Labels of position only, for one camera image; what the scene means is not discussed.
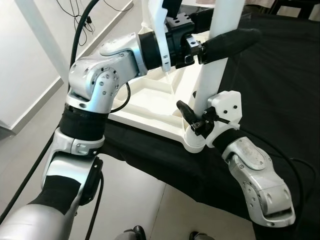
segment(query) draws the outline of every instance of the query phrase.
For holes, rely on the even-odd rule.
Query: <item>black cloth cover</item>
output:
[[[313,164],[319,172],[319,23],[276,15],[248,13],[239,27],[257,28],[262,40],[229,58],[220,91],[241,93],[241,124],[265,136],[290,157]],[[248,219],[243,192],[215,148],[187,152],[181,143],[109,120],[102,153],[140,169],[187,194],[195,201]],[[251,138],[265,149],[263,142]],[[275,171],[287,183],[294,206],[299,205],[297,179],[281,158]],[[296,164],[306,192],[312,172]],[[319,185],[305,205],[298,239],[319,239]],[[267,228],[253,223],[257,240],[294,239],[292,227]]]

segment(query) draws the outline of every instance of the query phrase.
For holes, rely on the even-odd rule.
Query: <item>black foam grip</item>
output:
[[[206,55],[204,64],[234,56],[257,43],[261,37],[258,29],[238,28],[211,38],[203,43]]]
[[[143,61],[148,70],[162,66],[158,42],[153,31],[139,34]]]
[[[42,192],[29,204],[57,209],[65,215],[78,194],[80,183],[65,176],[46,176]]]
[[[71,138],[97,141],[104,135],[107,119],[108,114],[66,106],[60,121],[60,130]]]
[[[212,145],[222,154],[230,143],[242,137],[245,137],[245,135],[241,131],[231,128],[221,133]]]

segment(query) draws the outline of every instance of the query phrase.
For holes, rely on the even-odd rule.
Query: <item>robotic arm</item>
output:
[[[154,2],[158,8],[159,2],[162,7],[168,3]],[[176,7],[170,9],[166,32],[155,27],[153,32],[131,33],[105,42],[94,54],[72,65],[70,90],[59,127],[54,132],[43,173],[42,192],[0,226],[0,239],[69,238],[78,207],[89,203],[98,188],[103,163],[97,155],[105,140],[105,122],[122,85],[154,68],[168,71],[170,66],[192,65],[194,56],[200,64],[227,58],[260,38],[255,29],[236,29],[200,43],[192,33],[209,29],[209,24],[202,24],[201,28],[197,24],[203,15],[177,15],[177,12]],[[214,94],[208,99],[208,109],[201,119],[185,103],[179,101],[177,107],[190,124],[188,136],[199,138],[221,152],[231,174],[241,185],[251,219],[274,228],[293,224],[295,212],[291,194],[274,171],[271,158],[235,130],[242,116],[240,93]],[[234,111],[223,115],[225,119],[219,118],[225,108]]]

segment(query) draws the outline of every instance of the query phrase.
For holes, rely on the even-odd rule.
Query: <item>white tray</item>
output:
[[[140,33],[148,32],[143,28]],[[204,42],[208,33],[195,35]],[[196,81],[201,70],[198,60],[195,64],[164,73],[161,68],[129,82],[131,98],[126,107],[109,115],[109,119],[130,125],[154,134],[164,136],[184,144],[188,124],[182,118],[176,103],[181,100],[193,106]],[[116,95],[113,108],[123,104],[127,98],[127,88],[123,86]]]

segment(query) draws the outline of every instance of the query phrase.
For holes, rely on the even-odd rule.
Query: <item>tiled floor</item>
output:
[[[114,38],[138,32],[142,21],[140,0],[110,32]],[[0,131],[0,212],[26,176],[58,124],[64,107],[66,86],[16,136]],[[254,240],[252,224],[228,212],[197,203],[190,197],[125,162],[107,155],[103,159],[104,190],[91,235],[92,240],[113,240],[134,225],[142,225],[151,240],[188,240],[189,232],[202,231],[216,240]],[[38,195],[42,162],[13,209]],[[84,239],[95,200],[80,207],[71,240]]]

